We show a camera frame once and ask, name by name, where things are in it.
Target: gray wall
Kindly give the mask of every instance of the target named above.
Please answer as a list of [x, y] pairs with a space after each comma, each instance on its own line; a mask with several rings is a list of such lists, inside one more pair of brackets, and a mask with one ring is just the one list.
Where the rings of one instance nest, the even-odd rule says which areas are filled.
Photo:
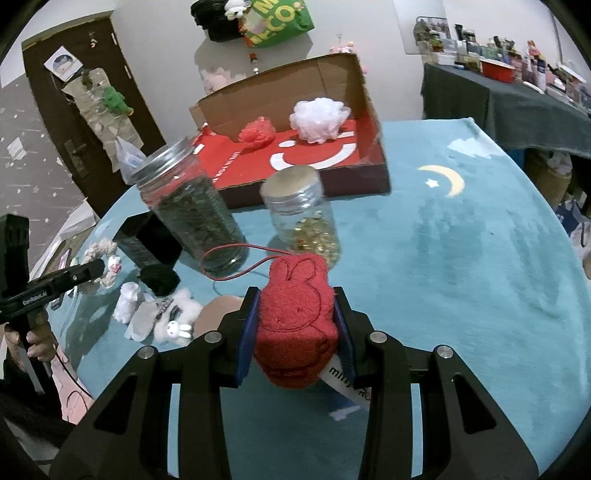
[[[26, 153], [13, 158], [8, 146], [17, 138]], [[47, 135], [24, 75], [0, 89], [0, 157], [0, 216], [29, 218], [32, 268], [84, 195]]]

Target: green plush toy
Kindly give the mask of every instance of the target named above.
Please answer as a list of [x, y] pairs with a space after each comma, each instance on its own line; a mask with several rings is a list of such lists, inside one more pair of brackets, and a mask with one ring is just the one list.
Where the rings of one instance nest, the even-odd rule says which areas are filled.
[[107, 87], [103, 92], [103, 105], [115, 115], [131, 115], [134, 113], [134, 109], [128, 107], [124, 100], [125, 97], [113, 87]]

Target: human hand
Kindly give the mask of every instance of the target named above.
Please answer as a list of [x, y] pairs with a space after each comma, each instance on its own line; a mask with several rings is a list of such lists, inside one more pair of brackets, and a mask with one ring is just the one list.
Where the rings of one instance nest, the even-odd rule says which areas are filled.
[[[37, 358], [41, 362], [50, 362], [56, 355], [56, 349], [53, 343], [53, 335], [48, 322], [48, 315], [45, 310], [37, 313], [35, 317], [37, 327], [27, 333], [27, 342], [31, 344], [27, 350], [29, 358]], [[8, 352], [21, 370], [25, 370], [22, 359], [18, 354], [19, 334], [6, 324], [4, 327], [4, 338], [6, 339]]]

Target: cardboard box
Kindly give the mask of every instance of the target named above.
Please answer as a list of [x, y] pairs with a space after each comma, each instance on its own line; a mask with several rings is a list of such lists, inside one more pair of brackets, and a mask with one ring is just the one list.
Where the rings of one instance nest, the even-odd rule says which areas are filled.
[[[199, 128], [215, 133], [196, 140], [204, 169], [230, 208], [262, 204], [259, 188], [273, 172], [311, 164], [320, 170], [329, 197], [391, 190], [380, 144], [381, 130], [354, 54], [331, 54], [291, 63], [228, 85], [203, 98], [190, 112]], [[328, 97], [351, 108], [335, 141], [308, 144], [290, 127], [300, 100]], [[277, 129], [275, 141], [241, 153], [238, 134], [259, 116]]]

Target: blue gripper pad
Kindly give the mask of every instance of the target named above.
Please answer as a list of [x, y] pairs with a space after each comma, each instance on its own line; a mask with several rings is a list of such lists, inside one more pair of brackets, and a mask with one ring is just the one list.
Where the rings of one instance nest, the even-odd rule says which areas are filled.
[[255, 298], [252, 301], [251, 309], [244, 321], [242, 336], [238, 343], [238, 351], [236, 352], [236, 371], [234, 373], [237, 386], [242, 384], [242, 381], [248, 375], [248, 370], [251, 367], [252, 356], [256, 344], [256, 331], [259, 322], [258, 304], [260, 297], [261, 291], [257, 289]]
[[349, 336], [349, 329], [343, 318], [343, 313], [340, 311], [338, 302], [335, 299], [335, 309], [333, 311], [333, 320], [339, 330], [339, 358], [340, 364], [343, 367], [347, 379], [354, 382], [357, 378], [355, 371], [355, 349], [353, 348], [353, 342]]

